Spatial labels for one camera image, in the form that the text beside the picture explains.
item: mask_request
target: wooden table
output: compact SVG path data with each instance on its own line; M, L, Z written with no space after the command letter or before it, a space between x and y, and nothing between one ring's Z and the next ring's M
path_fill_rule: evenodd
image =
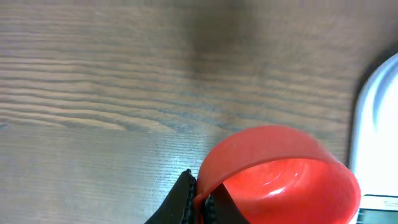
M0 3L1 223L143 223L251 126L302 129L346 162L397 1L148 2Z

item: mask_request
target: red bowl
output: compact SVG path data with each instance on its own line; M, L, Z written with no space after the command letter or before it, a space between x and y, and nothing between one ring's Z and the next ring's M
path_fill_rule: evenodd
M361 198L350 170L309 135L283 126L247 129L212 149L195 208L222 183L253 224L348 223Z

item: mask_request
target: wood grain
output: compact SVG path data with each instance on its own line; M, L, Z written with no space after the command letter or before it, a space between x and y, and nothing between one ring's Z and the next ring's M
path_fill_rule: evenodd
M13 215L0 217L30 223L48 200L55 210L40 213L43 222L77 213L76 222L142 223L185 165L197 169L221 138L263 124L302 129L345 162L358 80L397 40L397 8L393 0L1 1L0 190ZM156 174L171 158L177 165ZM96 170L104 176L85 180Z

